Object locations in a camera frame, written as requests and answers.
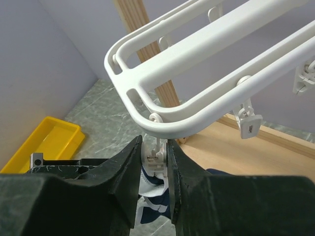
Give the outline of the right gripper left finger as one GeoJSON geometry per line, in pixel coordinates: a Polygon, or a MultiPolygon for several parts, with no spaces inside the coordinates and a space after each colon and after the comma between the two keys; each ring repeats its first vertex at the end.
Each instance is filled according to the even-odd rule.
{"type": "Polygon", "coordinates": [[[135,225],[142,136],[74,179],[2,174],[3,236],[127,236],[135,225]]]}

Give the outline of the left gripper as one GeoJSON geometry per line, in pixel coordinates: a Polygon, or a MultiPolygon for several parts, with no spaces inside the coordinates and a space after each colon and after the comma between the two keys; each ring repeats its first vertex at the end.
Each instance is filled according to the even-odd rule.
{"type": "Polygon", "coordinates": [[[42,178],[55,176],[62,179],[97,179],[106,181],[111,174],[105,171],[107,158],[79,160],[48,160],[40,152],[32,153],[30,156],[29,178],[42,178]]]}

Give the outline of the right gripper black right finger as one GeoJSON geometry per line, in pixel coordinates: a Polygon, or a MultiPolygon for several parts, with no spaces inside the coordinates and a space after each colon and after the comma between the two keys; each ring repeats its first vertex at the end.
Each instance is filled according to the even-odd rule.
{"type": "Polygon", "coordinates": [[[167,142],[170,214],[178,236],[312,236],[315,185],[302,176],[212,174],[167,142]]]}

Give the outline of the navy blue underwear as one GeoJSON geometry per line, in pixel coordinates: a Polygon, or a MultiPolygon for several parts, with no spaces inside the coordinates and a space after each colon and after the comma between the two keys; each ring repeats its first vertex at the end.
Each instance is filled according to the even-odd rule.
{"type": "Polygon", "coordinates": [[[135,225],[154,222],[160,216],[171,218],[168,178],[150,176],[141,169],[135,225]]]}

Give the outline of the white clip hanger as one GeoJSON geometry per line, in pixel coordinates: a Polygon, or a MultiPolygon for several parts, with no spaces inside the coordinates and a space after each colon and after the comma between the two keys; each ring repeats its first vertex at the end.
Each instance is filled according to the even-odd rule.
{"type": "MultiPolygon", "coordinates": [[[[315,23],[315,3],[305,4],[290,10],[262,28],[245,36],[234,44],[216,53],[209,59],[172,79],[180,104],[187,102],[203,89],[217,82],[230,72],[241,67],[280,41],[292,35],[310,22],[315,23]]],[[[275,121],[314,131],[315,102],[305,102],[299,95],[308,90],[314,97],[315,85],[305,88],[295,82],[293,68],[250,98],[255,114],[275,121]]]]}

